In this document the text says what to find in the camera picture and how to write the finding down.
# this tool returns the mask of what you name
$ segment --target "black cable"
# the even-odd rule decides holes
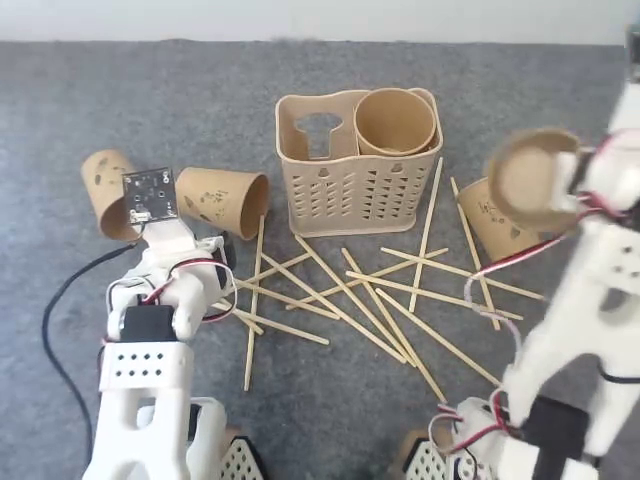
[[[131,250],[134,247],[135,247],[135,244],[130,244],[125,247],[121,247],[116,250],[113,250],[109,253],[105,253],[101,257],[96,258],[92,262],[82,267],[76,273],[71,275],[60,286],[58,291],[53,295],[53,297],[45,307],[44,314],[42,316],[42,329],[41,329],[42,332],[41,333],[42,333],[42,347],[44,348],[44,353],[47,355],[47,358],[51,362],[51,365],[53,365],[53,368],[56,370],[56,372],[58,372],[62,380],[64,380],[64,383],[67,385],[69,390],[71,390],[71,393],[76,399],[76,402],[78,403],[78,406],[80,407],[80,410],[82,412],[82,419],[85,423],[85,429],[86,429],[86,463],[87,465],[91,461],[91,453],[93,451],[93,426],[91,424],[91,415],[89,414],[89,408],[87,407],[87,403],[82,397],[80,390],[78,389],[74,381],[71,379],[67,371],[64,369],[64,367],[60,363],[60,360],[58,360],[55,353],[53,353],[53,349],[51,348],[51,340],[49,338],[49,324],[51,320],[51,312],[53,311],[53,308],[56,306],[58,301],[60,301],[64,293],[67,291],[67,289],[79,277],[81,277],[83,274],[93,269],[94,267],[97,267],[101,263],[104,263],[108,260],[116,258],[117,256],[122,255],[124,252],[126,252],[127,250]]]
[[[473,477],[471,478],[473,480],[476,480],[476,478],[478,478],[478,459],[473,453],[471,453],[471,450],[469,450],[469,448],[465,447],[464,451],[467,452],[467,454],[471,457],[471,460],[473,460]]]

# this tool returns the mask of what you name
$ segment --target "cup rim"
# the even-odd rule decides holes
[[[360,131],[360,129],[358,128],[358,109],[360,108],[360,106],[362,105],[362,103],[369,97],[371,97],[372,95],[375,95],[377,93],[381,93],[381,92],[402,92],[408,95],[412,95],[413,97],[417,98],[420,103],[422,103],[425,107],[427,107],[427,111],[431,114],[431,119],[432,119],[432,124],[431,124],[431,131],[429,132],[429,134],[426,136],[424,142],[422,142],[420,145],[418,145],[415,148],[412,148],[410,150],[403,150],[402,152],[391,152],[389,150],[385,150],[384,148],[381,148],[377,145],[374,145],[373,143],[371,143]],[[367,93],[365,96],[363,96],[358,103],[356,104],[356,108],[353,111],[353,127],[356,133],[356,140],[362,141],[363,143],[365,143],[369,148],[375,150],[376,152],[378,152],[378,155],[381,156],[387,156],[387,157],[406,157],[409,155],[414,155],[416,153],[421,152],[422,150],[424,150],[429,143],[431,142],[431,140],[433,140],[434,135],[436,134],[436,113],[433,109],[433,107],[431,105],[429,105],[429,102],[427,102],[424,98],[422,98],[420,95],[418,95],[415,92],[412,92],[409,89],[406,88],[399,88],[399,87],[385,87],[385,88],[378,88],[375,90],[371,90],[369,93]]]

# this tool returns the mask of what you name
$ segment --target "paper cup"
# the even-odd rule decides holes
[[[578,152],[579,140],[564,130],[527,130],[512,136],[489,163],[492,202],[514,223],[539,232],[567,230],[575,215],[549,205],[557,178],[556,154]]]
[[[122,174],[134,171],[118,150],[96,152],[82,164],[82,180],[98,219],[98,228],[114,240],[131,241],[139,235],[129,225],[122,187]]]
[[[427,148],[436,131],[431,105],[401,88],[365,95],[356,105],[354,122],[361,155],[413,155]]]
[[[178,209],[250,240],[267,213],[269,180],[262,173],[185,168],[176,182]]]
[[[486,178],[462,189],[458,203],[493,262],[540,243],[536,232],[516,226],[491,202]]]

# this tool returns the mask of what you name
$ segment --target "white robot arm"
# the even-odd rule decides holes
[[[479,399],[441,414],[455,424],[452,445],[468,445],[445,452],[444,478],[595,480],[640,397],[640,32],[631,40],[631,75],[607,138],[588,155],[556,156],[550,207],[584,213],[585,198],[597,199],[607,215],[581,220],[581,237],[547,313],[504,374],[505,412],[518,431],[494,428],[495,411]],[[611,291],[624,299],[605,309]],[[551,376],[587,353],[599,357],[601,377],[588,413],[539,396]],[[475,473],[466,462],[476,462]],[[480,474],[478,464],[490,469]]]
[[[153,190],[158,175],[159,203]],[[130,211],[132,223],[143,218],[141,236],[148,248],[140,263],[107,289],[102,397],[83,478],[217,479],[223,471],[226,414],[213,398],[190,398],[194,356],[185,342],[203,319],[225,313],[206,317],[209,306],[235,293],[233,265],[227,261],[231,249],[222,236],[196,240],[177,217],[168,169],[124,178],[148,193],[135,195]]]

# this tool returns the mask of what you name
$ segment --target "gray carpet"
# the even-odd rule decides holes
[[[274,105],[288,93],[388,85],[421,86],[437,97],[445,167],[430,248],[471,268],[449,176],[462,186],[480,177],[487,154],[509,132],[566,126],[586,142],[606,128],[622,81],[624,53],[614,47],[358,43],[0,44],[0,477],[78,478],[83,429],[76,405],[47,363],[39,337],[44,305],[72,271],[115,248],[98,233],[79,168],[92,152],[122,149],[139,168],[187,165],[263,170],[273,195],[265,251],[278,260],[301,253],[287,225],[286,197],[274,153]],[[406,233],[312,240],[342,272],[347,246],[365,271],[396,263],[380,246],[416,251],[425,211]],[[210,234],[204,224],[198,235]],[[501,275],[553,292],[571,245]],[[238,275],[253,268],[255,242],[238,243]],[[137,261],[130,252],[82,278],[54,313],[53,342],[97,415],[104,289]],[[313,263],[294,270],[320,288],[330,280]],[[393,278],[409,282],[412,273]],[[282,278],[270,289],[304,296]],[[462,295],[459,278],[425,271],[422,286]],[[364,291],[357,290],[363,299]],[[392,292],[402,302],[408,296]],[[241,301],[246,306],[248,298]],[[528,331],[544,306],[495,291],[496,304],[525,315]],[[340,307],[366,319],[342,296]],[[255,351],[251,391],[242,392],[247,332],[228,320],[204,326],[193,342],[194,394],[227,407],[230,423],[254,440],[275,479],[381,478],[405,433],[424,426],[436,399],[417,371],[400,365],[344,323],[285,312],[260,299],[259,313],[331,339],[330,347],[268,330]],[[511,338],[472,312],[420,299],[419,316],[500,376]],[[491,386],[403,318],[398,322],[451,402],[488,395]],[[581,359],[545,388],[586,406],[596,378]],[[618,438],[604,479],[637,478],[640,417]]]

